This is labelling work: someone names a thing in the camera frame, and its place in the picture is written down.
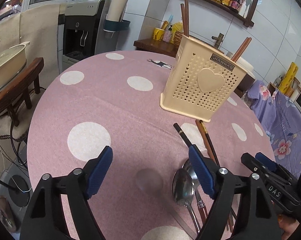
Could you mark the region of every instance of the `metal screw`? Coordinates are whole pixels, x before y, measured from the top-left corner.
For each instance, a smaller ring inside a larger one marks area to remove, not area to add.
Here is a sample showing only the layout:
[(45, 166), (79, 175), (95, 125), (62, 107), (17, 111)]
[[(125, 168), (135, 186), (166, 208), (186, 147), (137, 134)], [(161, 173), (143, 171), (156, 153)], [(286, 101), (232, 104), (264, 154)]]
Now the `metal screw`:
[(48, 173), (44, 174), (44, 175), (42, 176), (42, 179), (44, 179), (44, 180), (49, 179), (49, 174), (48, 174)]
[(82, 169), (81, 169), (81, 168), (77, 168), (77, 169), (75, 169), (75, 170), (73, 171), (73, 173), (74, 173), (75, 175), (79, 175), (79, 174), (82, 173)]
[(253, 174), (252, 174), (252, 178), (253, 178), (253, 179), (259, 179), (259, 175), (258, 175), (257, 173), (253, 173)]
[(219, 169), (219, 172), (221, 173), (221, 174), (227, 174), (228, 173), (228, 170), (226, 169), (226, 168), (220, 168)]

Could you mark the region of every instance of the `faucet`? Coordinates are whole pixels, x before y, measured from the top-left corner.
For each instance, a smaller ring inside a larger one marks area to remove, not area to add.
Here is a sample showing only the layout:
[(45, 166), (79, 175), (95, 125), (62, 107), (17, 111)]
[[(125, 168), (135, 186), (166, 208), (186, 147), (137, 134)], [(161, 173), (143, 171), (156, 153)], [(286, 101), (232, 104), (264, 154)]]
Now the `faucet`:
[(220, 44), (223, 42), (224, 35), (222, 33), (219, 33), (218, 37), (212, 36), (213, 40), (216, 40), (214, 47), (219, 49)]

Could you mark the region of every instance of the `polka dot tablecloth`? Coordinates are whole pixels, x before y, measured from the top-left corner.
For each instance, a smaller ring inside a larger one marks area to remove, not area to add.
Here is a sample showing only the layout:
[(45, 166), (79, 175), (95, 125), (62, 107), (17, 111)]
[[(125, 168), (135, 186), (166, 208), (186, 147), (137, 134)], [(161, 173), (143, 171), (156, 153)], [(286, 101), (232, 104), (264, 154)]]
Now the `polka dot tablecloth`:
[[(177, 122), (208, 155), (195, 120), (159, 106), (170, 72), (167, 67), (173, 63), (171, 57), (142, 51), (87, 58), (57, 77), (35, 110), (27, 144), (33, 188), (43, 174), (67, 175), (98, 157), (104, 146), (112, 147), (113, 163), (99, 192), (89, 200), (107, 240), (190, 239), (160, 200), (135, 185), (135, 174), (144, 168), (162, 175), (164, 197), (195, 231), (187, 209), (172, 199), (173, 175), (188, 158), (188, 148), (173, 124)], [(235, 94), (213, 115), (207, 129), (221, 166), (233, 174), (251, 173), (240, 162), (245, 152), (263, 152), (274, 160), (269, 139), (253, 111)], [(209, 210), (212, 200), (201, 187), (199, 192)], [(62, 201), (70, 235), (78, 239), (67, 197)], [(192, 205), (200, 218), (196, 201)]]

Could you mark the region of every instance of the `blue gripper pad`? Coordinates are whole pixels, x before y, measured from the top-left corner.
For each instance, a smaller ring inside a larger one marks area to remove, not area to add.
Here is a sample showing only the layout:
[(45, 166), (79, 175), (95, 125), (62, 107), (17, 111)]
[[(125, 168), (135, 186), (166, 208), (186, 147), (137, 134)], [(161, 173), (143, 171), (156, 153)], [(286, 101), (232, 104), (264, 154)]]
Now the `blue gripper pad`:
[(189, 147), (188, 157), (197, 175), (199, 183), (202, 186), (205, 194), (209, 195), (211, 199), (215, 199), (216, 192), (214, 189), (214, 179), (202, 160), (200, 154), (201, 153), (196, 145), (193, 144), (191, 147)]
[(264, 166), (266, 166), (266, 168), (269, 171), (272, 171), (272, 172), (276, 171), (276, 169), (277, 169), (276, 163), (274, 163), (271, 159), (269, 159), (268, 157), (263, 155), (261, 152), (256, 153), (255, 159), (257, 161), (260, 161)]
[(105, 175), (113, 161), (113, 150), (111, 149), (111, 147), (107, 147), (105, 152), (101, 154), (103, 155), (101, 156), (99, 162), (92, 170), (90, 176), (87, 179), (87, 188), (86, 188), (87, 199), (91, 198), (92, 195), (95, 195), (98, 192), (105, 178)]

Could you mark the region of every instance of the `human hand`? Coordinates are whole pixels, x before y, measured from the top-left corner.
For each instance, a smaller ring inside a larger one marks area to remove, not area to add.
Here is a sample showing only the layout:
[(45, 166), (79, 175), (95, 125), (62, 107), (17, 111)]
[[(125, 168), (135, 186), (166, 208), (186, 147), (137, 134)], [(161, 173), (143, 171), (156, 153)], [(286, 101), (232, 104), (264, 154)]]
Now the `human hand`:
[(277, 219), (279, 227), (285, 231), (285, 233), (282, 235), (282, 240), (287, 240), (299, 226), (299, 223), (296, 219), (287, 217), (285, 215), (278, 215)]

